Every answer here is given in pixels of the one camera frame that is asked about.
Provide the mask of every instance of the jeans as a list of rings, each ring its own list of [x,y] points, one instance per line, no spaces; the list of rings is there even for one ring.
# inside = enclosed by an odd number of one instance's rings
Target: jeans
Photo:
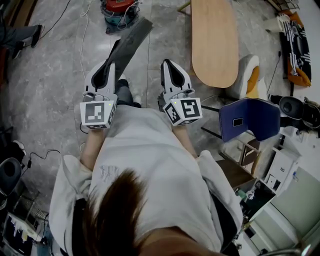
[[[1,46],[14,50],[16,44],[22,40],[32,37],[38,26],[23,26],[18,28],[13,28],[10,26],[0,27],[0,40]]]
[[[273,104],[279,105],[280,100],[281,100],[282,98],[283,98],[283,97],[282,97],[282,96],[279,96],[279,95],[271,95],[271,96],[270,96],[270,101],[271,101]]]
[[[118,96],[118,106],[127,105],[141,109],[141,105],[139,103],[134,102],[127,80],[120,79],[115,84],[115,94]]]

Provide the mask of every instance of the red vacuum cleaner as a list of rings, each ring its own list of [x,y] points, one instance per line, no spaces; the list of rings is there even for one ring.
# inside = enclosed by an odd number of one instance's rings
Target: red vacuum cleaner
[[[142,3],[138,0],[102,0],[101,12],[106,22],[106,34],[131,27],[139,16]]]

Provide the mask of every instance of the brown hair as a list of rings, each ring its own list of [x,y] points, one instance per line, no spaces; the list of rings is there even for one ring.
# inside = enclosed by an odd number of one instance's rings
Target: brown hair
[[[144,182],[126,169],[107,190],[97,212],[96,200],[90,197],[82,221],[89,256],[139,255],[135,238],[144,192]]]

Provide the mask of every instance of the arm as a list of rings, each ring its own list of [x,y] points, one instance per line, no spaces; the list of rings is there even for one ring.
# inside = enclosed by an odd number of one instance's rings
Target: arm
[[[103,129],[90,130],[86,138],[80,162],[91,171],[94,170],[98,154],[104,143],[104,138],[105,134]]]
[[[172,127],[173,134],[177,137],[177,139],[180,141],[182,146],[194,157],[198,158],[198,155],[192,146],[192,143],[190,141],[187,128],[185,125],[182,126],[173,126]]]

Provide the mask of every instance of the cable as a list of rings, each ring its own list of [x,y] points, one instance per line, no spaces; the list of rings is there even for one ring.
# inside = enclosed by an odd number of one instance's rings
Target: cable
[[[104,15],[104,17],[107,18],[107,19],[109,19],[109,18],[111,18],[114,14],[115,14],[115,12],[113,12],[113,13],[111,14],[111,16],[109,16],[109,17],[106,16],[106,15]]]
[[[48,224],[47,224],[47,226],[45,226],[45,224],[46,224],[46,219],[47,219],[48,216],[49,216],[49,213],[47,213],[46,216],[44,217],[44,221],[43,221],[43,234],[42,234],[41,240],[44,239],[45,230],[46,230],[46,227],[48,226]]]
[[[80,131],[83,132],[84,134],[88,134],[88,132],[85,132],[81,129],[81,125],[82,125],[82,122],[80,123]]]
[[[22,176],[26,173],[26,171],[29,170],[30,167],[31,167],[31,164],[32,164],[32,162],[31,162],[31,155],[32,155],[32,154],[36,155],[38,158],[41,158],[41,159],[43,159],[43,160],[46,160],[46,158],[47,158],[47,156],[48,156],[48,154],[49,154],[50,152],[58,152],[59,154],[61,154],[61,152],[60,152],[59,150],[56,150],[56,149],[49,149],[49,150],[46,152],[45,157],[42,157],[42,156],[38,155],[38,154],[35,153],[35,152],[31,152],[30,155],[29,155],[28,164],[27,164],[27,166],[26,166],[25,171],[22,173],[21,177],[22,177]]]
[[[266,91],[266,95],[268,95],[268,92],[269,92],[270,87],[271,87],[271,84],[272,84],[272,80],[274,79],[274,76],[275,76],[275,73],[276,73],[276,70],[277,70],[277,66],[278,66],[278,64],[279,64],[280,57],[281,57],[281,51],[278,52],[278,56],[279,56],[279,59],[278,59],[278,62],[276,63],[276,65],[275,65],[274,72],[273,72],[273,76],[272,76],[271,82],[270,82],[270,84],[269,84],[269,88],[268,88],[268,90]]]
[[[81,150],[81,146],[84,145],[84,144],[86,144],[86,143],[85,143],[85,142],[82,143],[82,144],[80,145],[80,147],[79,147],[81,153],[83,153],[83,151]]]
[[[126,15],[127,15],[127,11],[129,10],[130,7],[136,6],[136,7],[138,8],[138,12],[140,11],[140,8],[139,8],[136,4],[143,4],[143,3],[142,3],[141,1],[136,1],[136,2],[134,2],[133,4],[131,4],[131,5],[125,10],[123,17],[121,17],[121,19],[120,19],[120,21],[119,21],[119,23],[118,23],[118,25],[117,25],[118,30],[125,30],[125,29],[127,28],[128,24],[127,24],[127,22],[126,22]],[[124,24],[125,24],[125,27],[124,27],[124,28],[120,28],[120,27],[119,27],[119,25],[120,25],[120,23],[121,23],[122,20],[124,21]]]
[[[39,41],[40,41],[42,38],[44,38],[45,35],[48,34],[48,33],[54,28],[54,26],[58,23],[58,21],[61,20],[62,16],[64,15],[64,13],[66,12],[66,10],[67,10],[67,8],[68,8],[68,5],[69,5],[70,1],[71,1],[71,0],[69,0],[68,3],[66,4],[66,6],[65,6],[65,8],[64,8],[64,10],[63,10],[63,12],[62,12],[62,14],[61,14],[61,16],[60,16],[60,18],[58,18],[57,21],[53,24],[53,26],[52,26],[47,32],[45,32],[44,35],[42,35],[42,36],[39,38]]]
[[[38,154],[35,153],[35,152],[31,152],[29,158],[30,158],[30,160],[31,160],[31,155],[34,154],[34,155],[36,155],[38,158],[41,158],[41,159],[43,159],[43,160],[46,160],[46,158],[47,158],[47,156],[48,156],[48,154],[49,154],[50,152],[58,152],[59,154],[61,154],[59,150],[49,149],[49,150],[47,151],[45,157],[42,157],[42,156],[38,155]]]
[[[28,171],[29,168],[26,168],[25,171],[22,173],[21,177],[25,174],[26,171]]]
[[[93,1],[94,0],[91,0],[91,2],[89,3],[89,6],[88,6],[88,9],[86,10],[86,12],[82,12],[80,14],[81,18],[84,17],[84,16],[86,17],[86,26],[85,26],[84,33],[83,33],[83,38],[82,38],[82,43],[81,43],[81,51],[80,51],[80,64],[81,64],[82,74],[83,74],[84,78],[86,78],[86,76],[85,76],[84,66],[82,65],[82,51],[84,49],[84,40],[85,40],[85,36],[86,36],[86,31],[87,31],[87,28],[88,28],[88,25],[89,25],[89,17],[87,15],[87,13],[89,12],[90,6],[91,6]]]

